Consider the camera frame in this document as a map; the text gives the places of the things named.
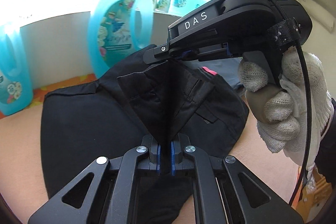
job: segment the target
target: hand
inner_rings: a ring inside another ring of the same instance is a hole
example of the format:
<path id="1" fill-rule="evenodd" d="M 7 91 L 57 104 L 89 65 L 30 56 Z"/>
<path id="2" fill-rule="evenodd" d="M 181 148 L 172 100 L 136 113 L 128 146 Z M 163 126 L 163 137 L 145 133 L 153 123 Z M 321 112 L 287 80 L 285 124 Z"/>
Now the hand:
<path id="1" fill-rule="evenodd" d="M 328 123 L 332 105 L 320 60 L 306 52 L 304 57 L 312 102 L 311 144 L 307 163 L 309 167 L 314 163 L 319 150 L 320 136 Z M 284 91 L 280 91 L 264 105 L 263 114 L 269 123 L 258 121 L 258 132 L 272 153 L 283 149 L 287 157 L 302 165 L 307 130 L 306 96 L 301 64 L 295 48 L 289 49 L 283 55 L 282 71 L 280 85 Z M 239 64 L 238 76 L 247 92 L 260 90 L 262 93 L 262 88 L 268 83 L 268 76 L 263 68 L 244 60 Z"/>

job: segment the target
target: orange patterned cloth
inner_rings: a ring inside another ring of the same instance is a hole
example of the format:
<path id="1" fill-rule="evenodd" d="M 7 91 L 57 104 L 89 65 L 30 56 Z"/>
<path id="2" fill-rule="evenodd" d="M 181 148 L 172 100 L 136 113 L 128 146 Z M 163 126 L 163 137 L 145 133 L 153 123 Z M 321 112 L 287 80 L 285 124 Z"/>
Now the orange patterned cloth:
<path id="1" fill-rule="evenodd" d="M 42 104 L 44 101 L 44 96 L 50 91 L 54 91 L 54 90 L 61 89 L 61 88 L 66 88 L 67 86 L 89 83 L 95 80 L 96 80 L 96 76 L 94 74 L 89 74 L 89 75 L 74 77 L 74 78 L 71 78 L 71 79 L 68 79 L 62 82 L 58 82 L 55 84 L 43 86 L 39 89 L 34 90 L 33 100 L 31 101 L 30 105 L 28 105 L 26 108 L 30 108 L 30 107 Z M 4 117 L 5 115 L 0 112 L 0 119 Z"/>

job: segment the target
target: black sleeve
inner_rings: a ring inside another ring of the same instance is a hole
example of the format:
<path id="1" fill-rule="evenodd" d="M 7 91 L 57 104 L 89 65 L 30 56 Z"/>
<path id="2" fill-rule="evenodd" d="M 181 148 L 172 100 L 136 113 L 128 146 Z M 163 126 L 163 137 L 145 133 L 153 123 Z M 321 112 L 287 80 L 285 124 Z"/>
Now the black sleeve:
<path id="1" fill-rule="evenodd" d="M 320 149 L 315 163 L 319 173 L 325 176 L 327 182 L 335 187 L 336 184 L 336 102 L 332 99 L 335 112 L 328 132 L 320 143 Z"/>

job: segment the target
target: silver screw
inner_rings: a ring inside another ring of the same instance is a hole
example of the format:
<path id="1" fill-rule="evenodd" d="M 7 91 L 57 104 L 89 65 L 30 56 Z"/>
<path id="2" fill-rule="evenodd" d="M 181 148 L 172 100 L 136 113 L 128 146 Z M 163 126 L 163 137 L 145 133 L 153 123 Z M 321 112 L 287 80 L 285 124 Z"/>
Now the silver screw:
<path id="1" fill-rule="evenodd" d="M 236 162 L 236 158 L 233 157 L 233 156 L 226 156 L 225 161 L 226 161 L 228 164 L 234 164 L 234 163 Z"/>
<path id="2" fill-rule="evenodd" d="M 144 153 L 147 151 L 147 147 L 143 146 L 143 145 L 140 145 L 136 148 L 136 151 L 139 152 L 139 153 Z"/>
<path id="3" fill-rule="evenodd" d="M 99 157 L 96 159 L 96 163 L 98 164 L 105 164 L 107 162 L 107 158 L 106 157 Z"/>
<path id="4" fill-rule="evenodd" d="M 185 147 L 185 150 L 188 152 L 188 153 L 192 153 L 196 150 L 196 148 L 192 145 L 188 145 Z"/>

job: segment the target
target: gray fabric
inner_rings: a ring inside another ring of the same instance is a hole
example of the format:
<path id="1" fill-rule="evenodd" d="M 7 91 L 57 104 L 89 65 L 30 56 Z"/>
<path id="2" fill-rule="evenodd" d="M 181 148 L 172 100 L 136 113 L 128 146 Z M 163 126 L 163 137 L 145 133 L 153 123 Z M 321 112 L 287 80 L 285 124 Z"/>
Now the gray fabric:
<path id="1" fill-rule="evenodd" d="M 229 58 L 221 60 L 211 60 L 199 62 L 198 60 L 184 61 L 184 65 L 191 69 L 197 69 L 200 67 L 207 67 L 210 70 L 215 71 L 224 78 L 226 82 L 234 90 L 240 90 L 243 88 L 243 84 L 238 79 L 238 65 L 241 58 Z"/>

